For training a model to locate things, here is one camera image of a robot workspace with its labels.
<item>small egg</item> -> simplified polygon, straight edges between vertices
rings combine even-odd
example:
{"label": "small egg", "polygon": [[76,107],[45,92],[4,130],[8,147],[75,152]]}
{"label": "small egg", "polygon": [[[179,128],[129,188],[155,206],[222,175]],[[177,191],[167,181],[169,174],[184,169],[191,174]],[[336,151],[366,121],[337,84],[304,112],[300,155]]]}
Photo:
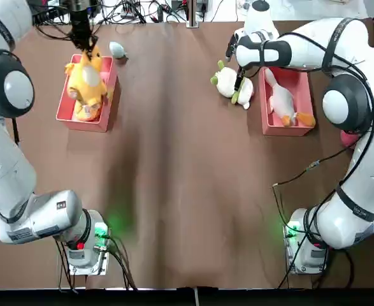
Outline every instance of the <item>small egg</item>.
{"label": "small egg", "polygon": [[117,43],[116,41],[111,41],[109,43],[109,49],[112,56],[116,59],[121,59],[126,56],[123,46],[120,43]]}

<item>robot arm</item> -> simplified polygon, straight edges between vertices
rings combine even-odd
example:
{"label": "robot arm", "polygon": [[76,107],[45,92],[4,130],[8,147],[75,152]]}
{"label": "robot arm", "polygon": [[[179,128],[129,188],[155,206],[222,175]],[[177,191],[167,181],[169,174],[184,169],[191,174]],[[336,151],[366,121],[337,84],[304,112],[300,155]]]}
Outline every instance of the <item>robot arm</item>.
{"label": "robot arm", "polygon": [[[319,273],[324,269],[328,246],[342,249],[374,233],[374,48],[368,44],[364,24],[347,18],[318,20],[292,33],[276,35],[265,3],[253,3],[244,28],[235,31],[228,45],[226,57],[235,54],[240,67],[235,90],[245,70],[253,66],[305,71],[322,68],[334,76],[322,100],[325,116],[339,129],[363,135],[347,180],[319,207],[316,218],[312,216],[317,207],[292,214],[289,224],[317,235],[310,234],[303,241],[304,233],[288,235],[285,228],[287,259],[294,273]],[[254,17],[261,22],[251,26]]]}
{"label": "robot arm", "polygon": [[[71,18],[75,46],[91,52],[96,38],[92,38],[89,21],[83,21],[86,1],[70,2],[75,9]],[[68,248],[68,261],[77,275],[98,274],[107,262],[107,255],[100,251],[106,247],[100,235],[108,234],[101,215],[82,209],[79,197],[71,190],[34,194],[35,170],[5,128],[4,118],[19,117],[34,103],[31,79],[12,53],[30,30],[31,20],[25,1],[7,0],[6,6],[0,1],[0,241],[24,244],[54,236]]]}

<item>red tray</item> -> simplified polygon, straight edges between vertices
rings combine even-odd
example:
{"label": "red tray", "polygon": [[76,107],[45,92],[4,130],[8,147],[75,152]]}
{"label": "red tray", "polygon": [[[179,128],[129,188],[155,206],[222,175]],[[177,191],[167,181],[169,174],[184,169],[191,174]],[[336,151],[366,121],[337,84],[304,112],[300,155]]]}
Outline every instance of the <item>red tray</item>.
{"label": "red tray", "polygon": [[[312,99],[308,76],[305,72],[297,72],[288,69],[270,67],[276,81],[293,95],[294,110],[313,114]],[[305,126],[297,120],[295,126],[285,127],[275,112],[270,113],[269,98],[271,87],[264,79],[264,68],[259,72],[259,95],[261,102],[262,129],[264,135],[270,136],[304,136],[310,126]]]}
{"label": "red tray", "polygon": [[[80,58],[80,54],[74,54],[72,56],[71,62],[77,63],[80,61]],[[117,80],[116,65],[112,57],[102,57],[102,70],[100,72],[100,76],[106,83],[109,92],[108,96],[110,97],[110,100],[107,97],[103,98],[103,105],[99,119],[88,122],[73,119],[73,109],[75,107],[75,100],[71,99],[68,96],[68,93],[66,92],[66,87],[68,86],[69,81],[69,75],[67,75],[56,115],[56,119],[58,121],[63,122],[70,129],[79,129],[81,131],[94,132],[107,131],[111,108],[111,98],[113,97],[113,91],[116,88],[115,84]]]}

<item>brown table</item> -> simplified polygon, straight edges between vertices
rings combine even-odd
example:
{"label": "brown table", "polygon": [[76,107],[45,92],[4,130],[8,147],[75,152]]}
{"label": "brown table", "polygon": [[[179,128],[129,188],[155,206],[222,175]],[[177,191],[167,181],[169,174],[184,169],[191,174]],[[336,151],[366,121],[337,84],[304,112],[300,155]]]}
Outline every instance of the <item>brown table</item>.
{"label": "brown table", "polygon": [[[276,25],[283,33],[303,23]],[[366,24],[374,43],[373,24]],[[38,174],[36,192],[74,189],[85,208],[99,210],[124,239],[138,287],[276,287],[285,261],[271,185],[341,148],[338,130],[322,113],[329,82],[322,73],[310,76],[318,125],[301,138],[263,136],[257,98],[246,112],[210,85],[240,26],[103,27],[102,52],[117,40],[130,58],[119,66],[122,94],[107,133],[70,131],[55,120],[64,65],[77,53],[72,44],[32,31],[18,45],[36,89],[34,108],[18,119],[22,150]],[[339,156],[284,188],[287,216],[317,204],[349,159]],[[374,287],[374,236],[351,254],[354,285]],[[0,243],[0,288],[55,288],[56,261],[51,238]],[[91,277],[87,286],[122,287],[121,278],[111,260],[108,276]],[[347,262],[339,256],[326,284],[340,287],[347,278]],[[290,281],[310,287],[309,276]]]}

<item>yellow plush toy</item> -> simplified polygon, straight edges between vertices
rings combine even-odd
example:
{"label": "yellow plush toy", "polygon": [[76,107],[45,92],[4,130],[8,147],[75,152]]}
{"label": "yellow plush toy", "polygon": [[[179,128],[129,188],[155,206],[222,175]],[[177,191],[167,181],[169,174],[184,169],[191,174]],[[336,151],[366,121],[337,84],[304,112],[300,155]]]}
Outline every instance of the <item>yellow plush toy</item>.
{"label": "yellow plush toy", "polygon": [[97,46],[91,60],[84,51],[80,62],[65,66],[65,74],[69,75],[66,90],[69,97],[76,100],[74,113],[80,121],[92,121],[100,115],[103,96],[108,92],[100,77],[101,68],[102,57]]}

